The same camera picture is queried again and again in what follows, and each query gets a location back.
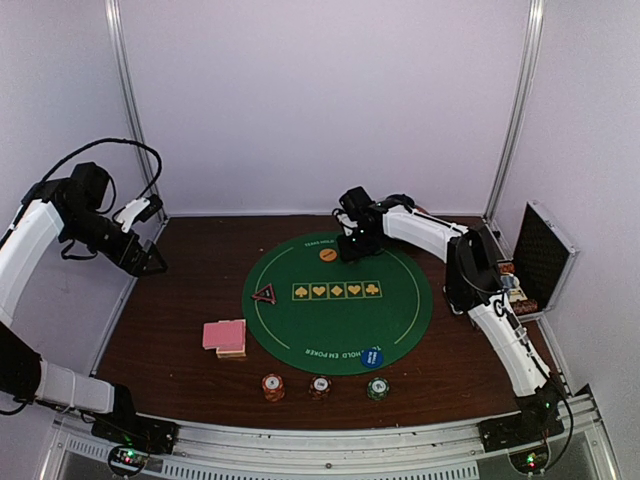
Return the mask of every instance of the metal frame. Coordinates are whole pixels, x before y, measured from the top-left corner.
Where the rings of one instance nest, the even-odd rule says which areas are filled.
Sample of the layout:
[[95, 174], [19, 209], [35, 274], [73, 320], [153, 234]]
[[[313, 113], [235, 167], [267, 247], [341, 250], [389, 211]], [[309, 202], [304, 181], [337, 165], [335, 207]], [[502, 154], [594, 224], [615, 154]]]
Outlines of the metal frame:
[[[569, 402], [575, 417], [575, 433], [590, 432], [593, 441], [601, 444], [598, 455], [592, 455], [600, 478], [618, 478], [615, 459], [606, 435], [602, 435], [602, 419], [593, 398], [585, 394], [571, 398]], [[559, 411], [568, 428], [564, 405], [560, 405]], [[262, 430], [178, 422], [180, 430], [174, 453], [156, 456], [145, 473], [173, 479], [319, 480], [331, 477], [366, 480], [395, 477], [403, 480], [410, 479], [411, 475], [424, 478], [421, 475], [439, 471], [473, 470], [477, 462], [507, 453], [506, 450], [484, 452], [476, 427], [480, 420], [344, 431]], [[113, 445], [91, 437], [90, 428], [77, 417], [59, 416], [39, 478], [60, 480], [66, 452], [103, 462]], [[558, 439], [566, 438], [567, 434], [565, 430]]]
[[513, 109], [511, 110], [511, 119], [509, 120], [507, 136], [502, 147], [498, 171], [493, 182], [493, 187], [491, 188], [491, 196], [489, 197], [489, 202], [484, 212], [484, 217], [488, 223], [491, 223], [496, 215], [498, 202], [502, 196], [507, 174], [509, 173], [509, 168], [518, 143], [518, 136], [520, 135], [522, 121], [524, 119], [525, 106], [529, 93], [531, 92], [533, 76], [538, 61], [538, 53], [540, 51], [544, 6], [545, 0], [531, 0], [530, 2], [529, 23], [524, 40], [520, 77], [518, 78], [516, 96], [513, 102]]
[[[116, 58], [116, 64], [118, 65], [120, 87], [122, 89], [124, 107], [127, 112], [129, 133], [131, 135], [131, 138], [133, 138], [134, 140], [146, 144], [144, 140], [144, 134], [142, 132], [142, 124], [140, 123], [138, 106], [133, 94], [133, 82], [131, 81], [131, 72], [129, 70], [129, 61], [127, 59], [127, 50], [125, 47], [124, 33], [122, 30], [122, 20], [120, 18], [120, 1], [105, 0], [105, 8], [107, 14], [109, 36], [111, 37], [113, 53]], [[140, 169], [142, 171], [142, 177], [147, 183], [149, 183], [153, 178], [153, 169], [151, 167], [149, 155], [146, 151], [140, 148], [136, 149], [136, 155], [138, 157], [138, 163], [140, 164]], [[158, 187], [156, 185], [153, 185], [150, 191], [151, 193], [160, 195]], [[167, 214], [164, 208], [158, 211], [157, 217], [160, 222], [164, 222], [167, 219]]]

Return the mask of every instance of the pink playing card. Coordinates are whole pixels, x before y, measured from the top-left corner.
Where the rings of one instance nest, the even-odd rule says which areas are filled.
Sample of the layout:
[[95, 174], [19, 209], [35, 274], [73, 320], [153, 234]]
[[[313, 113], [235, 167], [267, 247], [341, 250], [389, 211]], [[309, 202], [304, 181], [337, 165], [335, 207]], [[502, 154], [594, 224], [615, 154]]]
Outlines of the pink playing card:
[[244, 344], [245, 320], [223, 320], [205, 323], [202, 335], [202, 347], [205, 350], [213, 348], [236, 347]]

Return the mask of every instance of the wire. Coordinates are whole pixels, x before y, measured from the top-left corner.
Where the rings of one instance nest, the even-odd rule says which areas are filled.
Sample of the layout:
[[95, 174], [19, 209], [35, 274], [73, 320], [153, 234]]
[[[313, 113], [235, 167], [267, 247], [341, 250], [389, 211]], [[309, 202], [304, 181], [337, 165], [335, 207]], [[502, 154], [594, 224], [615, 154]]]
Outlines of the wire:
[[144, 436], [139, 435], [139, 434], [137, 434], [137, 433], [131, 433], [130, 431], [125, 430], [124, 428], [119, 427], [118, 425], [115, 425], [115, 424], [113, 424], [113, 423], [111, 423], [111, 422], [109, 422], [109, 421], [105, 420], [105, 419], [104, 419], [104, 418], [102, 418], [102, 417], [98, 417], [98, 416], [95, 416], [95, 415], [91, 415], [91, 418], [93, 418], [93, 420], [94, 420], [94, 421], [96, 421], [96, 422], [104, 423], [105, 425], [108, 425], [108, 426], [110, 426], [111, 428], [115, 428], [116, 430], [118, 430], [118, 431], [120, 431], [120, 432], [124, 433], [125, 435], [129, 435], [130, 437], [135, 437], [135, 438], [139, 438], [139, 439], [142, 439], [142, 440], [146, 440], [148, 443], [151, 443], [151, 442], [150, 442], [149, 437], [144, 437]]
[[101, 138], [99, 140], [94, 140], [93, 142], [89, 142], [86, 145], [78, 148], [77, 150], [74, 150], [63, 159], [59, 160], [53, 167], [51, 167], [51, 169], [44, 175], [44, 177], [42, 177], [42, 179], [29, 191], [27, 196], [22, 201], [22, 206], [20, 207], [20, 210], [18, 210], [18, 213], [13, 219], [13, 222], [11, 223], [11, 225], [9, 226], [9, 228], [7, 229], [3, 237], [0, 239], [0, 248], [2, 248], [2, 246], [7, 242], [7, 240], [15, 230], [16, 226], [24, 216], [25, 212], [27, 211], [27, 208], [29, 208], [29, 204], [33, 201], [33, 199], [35, 198], [36, 194], [40, 191], [42, 186], [47, 182], [47, 180], [49, 180], [51, 175], [53, 175], [60, 167], [62, 167], [65, 163], [67, 163], [72, 158], [80, 155], [82, 152], [85, 152], [90, 148], [96, 147], [103, 143], [118, 143], [122, 145], [133, 145], [135, 147], [146, 150], [147, 152], [149, 152], [151, 155], [155, 157], [156, 163], [157, 163], [156, 173], [153, 175], [149, 183], [147, 183], [147, 186], [144, 187], [144, 190], [142, 190], [142, 192], [140, 193], [140, 195], [138, 195], [137, 198], [142, 197], [145, 193], [149, 191], [149, 189], [151, 189], [151, 187], [153, 187], [156, 184], [156, 182], [158, 181], [158, 178], [160, 177], [160, 173], [162, 173], [162, 159], [160, 158], [160, 154], [153, 148], [145, 145], [144, 143], [138, 142], [136, 140], [128, 140], [126, 138]]
[[88, 423], [89, 425], [93, 425], [94, 423], [96, 423], [96, 419], [95, 418], [93, 419], [93, 422], [90, 422], [89, 420], [87, 420], [85, 418], [85, 413], [84, 412], [80, 412], [80, 418], [82, 419], [82, 421], [84, 423]]
[[109, 204], [109, 208], [105, 210], [96, 210], [96, 213], [100, 215], [106, 215], [107, 213], [109, 213], [113, 208], [113, 206], [116, 204], [116, 198], [118, 198], [118, 192], [116, 191], [116, 182], [113, 180], [113, 177], [109, 172], [107, 172], [107, 175], [109, 175], [109, 183], [111, 184], [111, 190], [113, 191], [113, 196], [111, 197], [111, 203]]
[[562, 402], [564, 403], [565, 408], [567, 409], [567, 413], [569, 414], [569, 435], [567, 436], [567, 441], [565, 442], [564, 447], [562, 447], [562, 450], [560, 450], [560, 453], [558, 454], [558, 456], [553, 459], [553, 462], [551, 462], [550, 464], [548, 464], [548, 466], [545, 466], [545, 468], [541, 470], [543, 472], [543, 474], [544, 474], [544, 472], [547, 472], [547, 471], [551, 470], [551, 468], [553, 468], [553, 466], [556, 465], [560, 461], [562, 456], [567, 451], [567, 448], [569, 448], [569, 443], [571, 443], [571, 439], [573, 438], [573, 429], [575, 427], [575, 420], [573, 418], [573, 411], [571, 410], [571, 407], [569, 406], [569, 402], [567, 402], [567, 399], [564, 398], [565, 397], [564, 392], [562, 392], [562, 390], [560, 390], [560, 387], [558, 387], [558, 385], [556, 384], [555, 381], [552, 381], [549, 378], [549, 375], [547, 375], [547, 373], [542, 369], [542, 367], [540, 366], [540, 363], [535, 359], [535, 357], [531, 357], [531, 359], [533, 360], [533, 363], [535, 364], [535, 366], [538, 369], [538, 371], [545, 378], [545, 380], [548, 381], [548, 382], [550, 381], [551, 384], [553, 385], [553, 387], [556, 389], [556, 391], [560, 395], [560, 399], [562, 400]]
[[24, 402], [22, 405], [20, 405], [18, 408], [16, 408], [15, 410], [11, 410], [11, 411], [4, 411], [4, 410], [0, 410], [0, 415], [4, 415], [5, 417], [10, 417], [12, 415], [17, 415], [19, 414], [22, 410], [24, 410], [26, 408], [26, 406], [29, 405], [29, 402]]

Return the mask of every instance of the white wall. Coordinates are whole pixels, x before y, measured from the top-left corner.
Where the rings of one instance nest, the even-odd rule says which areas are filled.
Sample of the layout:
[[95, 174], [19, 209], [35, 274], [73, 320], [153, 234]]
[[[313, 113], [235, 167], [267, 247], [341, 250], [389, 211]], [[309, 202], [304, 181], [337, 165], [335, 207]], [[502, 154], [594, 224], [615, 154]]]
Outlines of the white wall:
[[[96, 138], [128, 136], [104, 12], [101, 0], [0, 2], [0, 229], [55, 161]], [[129, 148], [81, 157], [114, 175], [118, 205], [143, 186]], [[63, 262], [59, 252], [55, 244], [45, 254], [13, 330], [48, 360], [88, 373], [129, 278], [104, 258]], [[0, 409], [14, 405], [0, 394]], [[0, 417], [0, 478], [33, 478], [52, 418], [37, 406]]]
[[482, 212], [526, 0], [122, 2], [172, 214], [328, 213], [346, 189]]
[[640, 3], [549, 2], [497, 222], [514, 245], [540, 200], [582, 249], [548, 317], [573, 387], [591, 383], [624, 470], [640, 441]]

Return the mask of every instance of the wooden table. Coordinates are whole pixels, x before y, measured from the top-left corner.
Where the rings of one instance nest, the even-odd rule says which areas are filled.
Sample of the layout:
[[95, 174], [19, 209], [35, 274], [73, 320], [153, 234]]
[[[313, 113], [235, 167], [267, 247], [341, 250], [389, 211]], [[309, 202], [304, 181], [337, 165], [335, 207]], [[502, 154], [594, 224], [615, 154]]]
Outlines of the wooden table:
[[[434, 292], [425, 337], [383, 370], [335, 377], [327, 400], [311, 400], [311, 375], [269, 355], [249, 332], [245, 359], [218, 360], [202, 349], [204, 323], [242, 318], [245, 278], [265, 252], [297, 235], [335, 229], [333, 218], [321, 216], [172, 219], [158, 242], [169, 271], [138, 281], [98, 378], [127, 385], [141, 413], [242, 427], [411, 426], [516, 410], [509, 377], [487, 338], [449, 311], [441, 293], [444, 265], [409, 245], [402, 248], [424, 269]], [[552, 365], [537, 325], [527, 328]], [[264, 399], [260, 385], [270, 372], [286, 385], [286, 397], [275, 404]], [[391, 384], [382, 402], [366, 395], [369, 379], [377, 375]]]

